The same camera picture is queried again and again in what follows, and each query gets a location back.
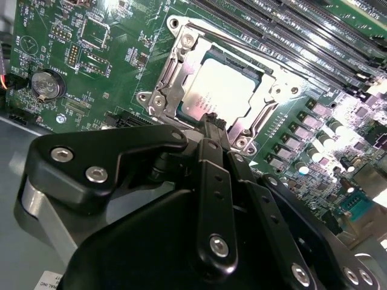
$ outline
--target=black plastic part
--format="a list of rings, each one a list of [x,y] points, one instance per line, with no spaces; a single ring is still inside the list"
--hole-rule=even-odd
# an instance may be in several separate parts
[[[194,192],[167,193],[84,241],[57,290],[288,289],[273,272],[259,225],[238,210],[236,271],[221,282],[198,275],[187,255],[195,243],[197,214]]]
[[[186,137],[170,125],[46,135],[32,142],[25,172],[37,190],[78,212],[95,213],[104,209],[122,179],[124,163],[134,166],[144,156],[155,158],[159,151],[179,152],[186,146]],[[69,149],[74,158],[67,163],[55,161],[51,151],[57,147]],[[107,171],[104,183],[87,180],[85,172],[92,166]]]
[[[240,195],[239,198],[245,201],[251,220],[261,224],[259,227],[263,229],[261,239],[267,239],[270,245],[265,251],[271,253],[273,263],[277,267],[276,272],[281,273],[278,279],[281,279],[289,289],[315,289],[316,284],[311,278],[308,266],[302,258],[272,194],[267,188],[256,183],[249,165],[246,161],[239,161],[237,153],[230,151],[227,156],[233,177],[233,193]],[[294,277],[291,271],[294,263],[301,266],[310,277],[309,286],[301,285]]]
[[[236,270],[238,253],[233,216],[230,173],[223,168],[223,149],[209,138],[198,145],[194,169],[199,214],[195,243],[198,271],[211,280],[224,280]],[[229,253],[217,256],[210,247],[211,237],[226,241]]]
[[[270,189],[295,239],[305,241],[313,253],[313,266],[319,280],[328,289],[375,289],[379,288],[373,274],[357,259],[353,253],[319,221],[279,180],[277,185],[270,182],[273,175],[266,174],[258,183]],[[354,285],[343,272],[344,267],[357,271],[363,269],[372,277],[370,286],[363,279]]]

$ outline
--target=green circuit board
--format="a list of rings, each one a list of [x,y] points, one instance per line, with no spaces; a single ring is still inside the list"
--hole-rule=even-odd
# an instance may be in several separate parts
[[[38,69],[52,69],[63,77],[67,92],[64,97],[55,101],[41,103],[28,88],[18,91],[9,90],[7,106],[34,114],[38,125],[55,133],[98,130],[104,125],[107,114],[120,114],[123,111],[156,123],[137,103],[135,95],[139,91],[154,89],[175,42],[175,37],[166,26],[166,19],[170,15],[204,19],[233,37],[246,41],[248,37],[232,24],[197,5],[198,2],[210,2],[233,13],[235,17],[242,19],[245,25],[258,27],[256,19],[248,16],[243,10],[235,8],[232,5],[233,1],[92,0],[81,2],[83,5],[73,5],[68,1],[60,0],[18,0],[17,4],[11,72],[23,78],[29,78]],[[299,35],[305,35],[305,37],[310,35],[310,30],[292,25],[290,20],[278,14],[279,10],[269,10],[266,6],[272,5],[278,8],[273,1],[250,2],[256,5],[257,9],[261,9],[257,11],[261,11],[262,15],[270,15],[276,21],[287,21],[286,24],[297,29]],[[289,2],[288,7],[293,7],[292,11],[302,8],[305,17],[314,18],[316,22],[322,21],[319,13],[312,8],[305,9],[304,2],[285,2]],[[370,21],[369,17],[360,13],[356,17],[355,27],[361,23],[366,25],[367,29],[372,27],[373,31],[378,31],[378,35],[382,34],[380,32],[381,25],[384,25],[382,22]],[[360,31],[365,29],[361,25],[358,28]],[[259,26],[259,29],[272,37],[273,43],[288,46],[287,49],[292,53],[297,54],[303,50],[302,43],[291,43],[288,39],[278,36],[275,28],[270,28],[266,22]],[[339,36],[346,31],[337,29],[335,33]],[[378,49],[369,47],[361,37],[354,36],[351,38],[351,43],[360,53],[366,51],[374,57],[385,57],[385,54]],[[259,40],[250,39],[249,44],[284,63],[293,64],[286,55],[278,54],[274,50],[270,51],[270,46]],[[329,48],[322,54],[337,54],[335,48],[328,50]],[[355,53],[352,51],[348,54],[342,53],[341,57],[348,67],[353,65],[353,55]],[[353,76],[342,77],[346,73],[344,66],[332,65],[324,57],[314,59],[314,68],[318,68],[318,71],[322,71],[323,74],[333,75],[337,79],[342,78],[342,82],[357,84],[358,80]],[[324,81],[319,75],[314,76]],[[302,85],[302,94],[296,99],[289,99],[288,102],[279,105],[262,128],[254,143],[258,149],[257,153],[247,157],[252,169],[257,173],[272,173],[293,180],[296,183],[293,187],[294,192],[306,203],[316,203],[315,214],[322,216],[329,209],[337,210],[341,202],[347,198],[347,195],[342,193],[338,194],[339,197],[335,201],[327,201],[327,196],[340,192],[340,184],[333,182],[332,174],[332,168],[337,165],[336,157],[361,156],[360,168],[365,163],[378,164],[384,156],[384,151],[368,144],[361,151],[353,149],[354,144],[363,140],[360,135],[354,135],[346,140],[344,146],[324,152],[328,159],[326,164],[315,164],[305,150],[311,146],[311,142],[323,129],[319,128],[311,130],[311,138],[301,140],[301,147],[293,152],[289,160],[284,161],[281,169],[273,167],[268,162],[268,156],[274,154],[275,146],[283,142],[283,136],[291,133],[292,124],[300,123],[300,112],[311,113],[306,109],[310,100],[318,101],[332,109],[334,118],[359,134],[361,130],[367,130],[372,126],[371,120],[386,124],[387,119],[385,113],[380,113],[383,103],[362,105],[339,89],[331,89],[326,93],[305,81]],[[365,117],[359,118],[354,113],[361,106],[365,106],[368,112]],[[321,118],[321,122],[329,123],[331,118]],[[309,175],[298,174],[294,163],[299,161],[309,166],[311,169]],[[346,177],[350,179],[354,173],[346,174]],[[328,184],[328,186],[321,189],[321,184]]]

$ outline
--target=cpu socket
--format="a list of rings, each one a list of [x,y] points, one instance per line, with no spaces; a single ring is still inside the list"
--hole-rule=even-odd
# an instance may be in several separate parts
[[[149,115],[180,129],[215,112],[227,122],[230,145],[254,155],[253,140],[279,101],[296,97],[294,82],[304,80],[295,76],[288,87],[278,77],[285,74],[279,65],[230,44],[226,40],[241,42],[201,19],[172,15],[167,25],[176,41],[155,89],[139,92],[137,101]]]

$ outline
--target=motherboard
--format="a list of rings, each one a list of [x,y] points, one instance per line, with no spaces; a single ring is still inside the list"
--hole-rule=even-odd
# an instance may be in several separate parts
[[[383,3],[18,0],[10,72],[26,84],[5,106],[54,133],[216,112],[256,174],[331,228],[355,222],[387,189]]]

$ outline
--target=screw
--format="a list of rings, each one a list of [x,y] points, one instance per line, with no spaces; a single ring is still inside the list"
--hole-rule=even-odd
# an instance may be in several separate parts
[[[211,237],[210,247],[218,257],[225,258],[229,255],[229,246],[226,241],[219,236]]]
[[[298,282],[301,283],[302,286],[309,287],[309,276],[300,265],[293,263],[293,265],[291,266],[291,271],[293,272],[294,277],[297,279]]]
[[[359,285],[359,279],[357,278],[357,276],[355,275],[355,273],[352,272],[351,269],[347,268],[347,267],[344,267],[343,268],[343,271],[344,271],[344,274],[346,275],[346,277],[352,282],[354,283],[355,285]]]
[[[373,285],[374,282],[372,281],[372,278],[368,275],[366,271],[363,269],[359,269],[360,276],[362,276],[363,280],[366,281],[367,284]]]
[[[184,34],[183,37],[181,38],[181,45],[185,48],[185,49],[190,49],[193,47],[193,45],[195,44],[195,39],[192,35],[190,34]]]
[[[86,177],[91,182],[104,183],[108,179],[108,173],[102,167],[92,166],[86,170]]]
[[[158,106],[158,107],[161,107],[163,104],[164,104],[164,100],[163,100],[163,97],[158,95],[155,97],[153,103]]]
[[[245,138],[240,138],[240,139],[238,139],[237,141],[236,141],[236,146],[238,147],[238,148],[244,148],[245,146],[246,146],[246,144],[247,144],[247,140],[245,139]]]
[[[277,180],[275,180],[274,178],[272,178],[272,177],[269,176],[267,179],[268,179],[268,180],[270,181],[270,183],[273,184],[274,186],[277,186],[277,185],[278,185]]]
[[[51,151],[51,157],[57,162],[65,163],[72,160],[74,155],[70,150],[63,147],[58,147]]]
[[[67,118],[66,118],[66,116],[64,116],[64,114],[59,114],[58,116],[56,116],[56,121],[59,124],[64,124],[64,123],[66,123]]]
[[[239,155],[239,154],[235,154],[235,158],[236,158],[236,160],[238,160],[239,162],[243,162],[244,160],[243,160],[243,157],[241,156],[241,155]]]

